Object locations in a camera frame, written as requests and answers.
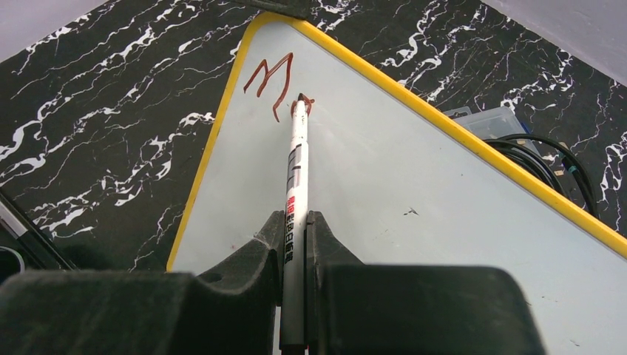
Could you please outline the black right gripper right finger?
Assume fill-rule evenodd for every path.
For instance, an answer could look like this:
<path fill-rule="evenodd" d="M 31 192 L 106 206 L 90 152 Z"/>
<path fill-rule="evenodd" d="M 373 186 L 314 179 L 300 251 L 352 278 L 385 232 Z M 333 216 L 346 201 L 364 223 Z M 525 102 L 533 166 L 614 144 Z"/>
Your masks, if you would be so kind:
<path fill-rule="evenodd" d="M 311 354 L 544 354 L 515 279 L 489 266 L 371 265 L 320 212 L 306 228 Z"/>

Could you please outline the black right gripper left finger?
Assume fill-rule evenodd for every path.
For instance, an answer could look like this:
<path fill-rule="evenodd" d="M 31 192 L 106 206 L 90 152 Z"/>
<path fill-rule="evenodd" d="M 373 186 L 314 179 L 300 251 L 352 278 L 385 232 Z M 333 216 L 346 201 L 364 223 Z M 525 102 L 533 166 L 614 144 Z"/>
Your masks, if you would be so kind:
<path fill-rule="evenodd" d="M 28 271 L 1 285 L 3 354 L 271 354 L 284 214 L 201 274 Z"/>

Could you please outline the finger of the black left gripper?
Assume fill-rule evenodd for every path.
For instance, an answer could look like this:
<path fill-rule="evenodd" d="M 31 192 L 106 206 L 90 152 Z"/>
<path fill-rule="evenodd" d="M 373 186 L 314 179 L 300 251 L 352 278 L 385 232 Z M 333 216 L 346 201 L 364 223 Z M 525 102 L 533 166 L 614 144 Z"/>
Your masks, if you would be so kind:
<path fill-rule="evenodd" d="M 234 2 L 299 20 L 306 20 L 309 17 L 312 4 L 311 0 L 234 0 Z"/>

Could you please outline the white whiteboard marker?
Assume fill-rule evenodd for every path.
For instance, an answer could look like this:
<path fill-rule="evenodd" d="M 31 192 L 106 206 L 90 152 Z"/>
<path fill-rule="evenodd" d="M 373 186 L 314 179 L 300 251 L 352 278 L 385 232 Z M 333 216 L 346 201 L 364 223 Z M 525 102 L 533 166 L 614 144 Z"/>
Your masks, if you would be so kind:
<path fill-rule="evenodd" d="M 300 93 L 293 102 L 285 196 L 285 235 L 279 348 L 304 354 L 305 230 L 308 215 L 308 116 L 311 100 Z"/>

